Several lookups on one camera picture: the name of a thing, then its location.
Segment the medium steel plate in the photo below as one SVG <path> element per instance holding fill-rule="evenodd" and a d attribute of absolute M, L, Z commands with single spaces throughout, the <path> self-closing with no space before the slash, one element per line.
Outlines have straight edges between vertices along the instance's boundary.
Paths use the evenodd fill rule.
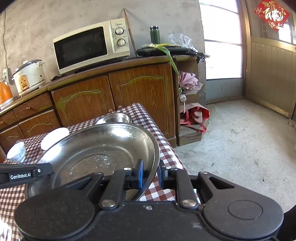
<path fill-rule="evenodd" d="M 126 193 L 126 200 L 138 200 L 152 183 L 159 165 L 159 144 L 145 128 L 129 123 L 105 123 L 84 128 L 50 147 L 38 163 L 50 163 L 53 173 L 25 186 L 31 198 L 66 183 L 102 172 L 112 175 L 124 168 L 134 168 L 144 161 L 143 187 Z"/>

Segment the pink cloth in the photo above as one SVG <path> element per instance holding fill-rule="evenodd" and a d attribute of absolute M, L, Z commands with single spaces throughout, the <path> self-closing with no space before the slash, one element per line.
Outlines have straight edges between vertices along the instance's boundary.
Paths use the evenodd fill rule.
<path fill-rule="evenodd" d="M 203 87 L 203 83 L 201 83 L 194 73 L 179 72 L 178 77 L 178 90 L 180 94 L 196 94 Z"/>

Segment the deep steel bowl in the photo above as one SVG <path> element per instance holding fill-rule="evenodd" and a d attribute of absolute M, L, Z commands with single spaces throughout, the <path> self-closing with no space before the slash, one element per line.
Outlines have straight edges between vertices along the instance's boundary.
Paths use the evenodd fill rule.
<path fill-rule="evenodd" d="M 104 123 L 132 123 L 132 117 L 126 113 L 109 113 L 100 118 L 95 124 L 101 125 Z"/>

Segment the red white checkered tablecloth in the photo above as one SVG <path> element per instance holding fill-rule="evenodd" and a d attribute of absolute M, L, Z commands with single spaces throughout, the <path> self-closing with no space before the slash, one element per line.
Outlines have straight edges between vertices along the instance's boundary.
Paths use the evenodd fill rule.
<path fill-rule="evenodd" d="M 132 122 L 149 130 L 156 138 L 159 145 L 160 158 L 167 168 L 186 169 L 178 158 L 174 149 L 160 131 L 157 124 L 149 115 L 147 110 L 139 103 L 134 103 L 120 110 L 132 117 Z M 22 138 L 26 148 L 25 164 L 35 164 L 43 154 L 41 141 L 46 134 L 40 134 L 31 138 Z M 1 240 L 21 240 L 21 236 L 14 221 L 14 211 L 20 203 L 25 200 L 25 185 L 18 185 L 1 190 Z M 172 201 L 175 200 L 175 191 L 170 189 L 162 190 L 159 187 L 156 176 L 149 188 L 140 197 L 140 201 Z"/>

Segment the red paper wall decoration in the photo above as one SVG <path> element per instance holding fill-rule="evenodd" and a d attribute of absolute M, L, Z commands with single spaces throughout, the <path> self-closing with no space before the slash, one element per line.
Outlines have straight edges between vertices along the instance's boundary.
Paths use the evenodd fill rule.
<path fill-rule="evenodd" d="M 278 32 L 290 17 L 290 13 L 276 1 L 261 1 L 254 13 Z"/>

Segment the brown wooden cabinet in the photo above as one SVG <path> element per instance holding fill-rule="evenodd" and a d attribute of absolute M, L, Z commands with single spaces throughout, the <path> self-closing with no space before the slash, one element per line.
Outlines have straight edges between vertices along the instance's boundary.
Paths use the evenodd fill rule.
<path fill-rule="evenodd" d="M 180 143 L 178 79 L 166 56 L 136 58 L 51 81 L 1 111 L 1 156 L 19 140 L 73 126 L 133 103 L 168 142 Z"/>

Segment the green leek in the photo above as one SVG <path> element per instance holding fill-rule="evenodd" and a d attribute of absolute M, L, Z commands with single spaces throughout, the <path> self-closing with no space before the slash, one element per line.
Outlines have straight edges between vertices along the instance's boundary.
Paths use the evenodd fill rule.
<path fill-rule="evenodd" d="M 170 64 L 173 67 L 175 73 L 179 77 L 180 73 L 179 73 L 179 71 L 177 69 L 177 66 L 176 66 L 175 62 L 173 61 L 173 58 L 171 56 L 170 51 L 166 48 L 166 46 L 169 46 L 169 45 L 170 44 L 152 44 L 151 43 L 151 44 L 142 45 L 142 47 L 143 48 L 154 48 L 154 49 L 157 49 L 157 50 L 162 51 L 163 53 L 165 53 L 167 55 L 167 57 L 169 58 Z"/>

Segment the dark green thermos bottle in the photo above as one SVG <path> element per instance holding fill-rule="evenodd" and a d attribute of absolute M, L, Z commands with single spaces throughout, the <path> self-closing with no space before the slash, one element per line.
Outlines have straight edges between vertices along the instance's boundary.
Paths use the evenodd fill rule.
<path fill-rule="evenodd" d="M 158 26 L 150 26 L 150 37 L 151 37 L 152 44 L 160 44 L 161 43 L 160 32 L 159 32 Z"/>

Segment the clear plastic bag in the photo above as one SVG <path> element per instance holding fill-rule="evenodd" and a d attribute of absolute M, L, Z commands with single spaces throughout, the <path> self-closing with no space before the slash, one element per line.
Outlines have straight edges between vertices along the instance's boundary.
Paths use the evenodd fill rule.
<path fill-rule="evenodd" d="M 192 39 L 184 34 L 171 33 L 168 35 L 168 38 L 169 38 L 170 42 L 174 45 L 177 45 L 177 46 L 183 47 L 183 48 L 188 48 L 188 49 L 191 49 L 195 52 L 198 52 L 198 50 L 192 44 Z"/>

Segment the red bag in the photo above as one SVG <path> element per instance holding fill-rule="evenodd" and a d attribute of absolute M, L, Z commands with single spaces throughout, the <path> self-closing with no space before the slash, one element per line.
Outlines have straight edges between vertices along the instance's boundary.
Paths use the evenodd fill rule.
<path fill-rule="evenodd" d="M 210 111 L 198 102 L 189 103 L 180 108 L 180 125 L 205 133 L 205 122 L 210 118 Z"/>

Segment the cream microwave oven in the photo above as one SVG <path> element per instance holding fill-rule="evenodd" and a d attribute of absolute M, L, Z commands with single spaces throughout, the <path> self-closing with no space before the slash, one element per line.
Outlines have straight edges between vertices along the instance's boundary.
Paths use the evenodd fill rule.
<path fill-rule="evenodd" d="M 130 55 L 124 18 L 96 23 L 53 39 L 60 74 Z"/>

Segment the orange electric kettle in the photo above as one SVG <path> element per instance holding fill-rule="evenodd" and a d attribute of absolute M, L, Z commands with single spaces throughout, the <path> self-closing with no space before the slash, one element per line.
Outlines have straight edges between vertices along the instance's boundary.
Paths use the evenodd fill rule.
<path fill-rule="evenodd" d="M 14 100 L 10 87 L 4 79 L 0 81 L 0 107 L 1 109 L 11 104 Z"/>

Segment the white rice cooker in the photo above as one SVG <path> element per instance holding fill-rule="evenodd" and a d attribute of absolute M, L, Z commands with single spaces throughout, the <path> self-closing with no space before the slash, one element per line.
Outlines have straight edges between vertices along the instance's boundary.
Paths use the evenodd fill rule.
<path fill-rule="evenodd" d="M 23 61 L 23 64 L 15 69 L 12 80 L 19 96 L 24 96 L 46 83 L 44 64 L 41 59 Z"/>

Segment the white ceramic bowl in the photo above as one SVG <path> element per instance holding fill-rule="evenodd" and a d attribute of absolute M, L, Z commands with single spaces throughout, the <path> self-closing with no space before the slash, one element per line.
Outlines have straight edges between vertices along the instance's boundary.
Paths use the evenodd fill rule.
<path fill-rule="evenodd" d="M 48 133 L 41 141 L 41 149 L 46 151 L 52 147 L 55 143 L 59 142 L 63 138 L 69 135 L 69 130 L 67 128 L 57 128 L 50 133 Z"/>

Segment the blue patterned small bowl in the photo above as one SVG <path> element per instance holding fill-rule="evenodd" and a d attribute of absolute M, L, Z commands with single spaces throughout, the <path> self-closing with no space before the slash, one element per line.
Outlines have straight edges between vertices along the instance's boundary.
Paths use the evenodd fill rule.
<path fill-rule="evenodd" d="M 12 162 L 21 163 L 25 160 L 25 155 L 26 155 L 25 143 L 18 142 L 11 147 L 6 157 L 8 160 Z"/>

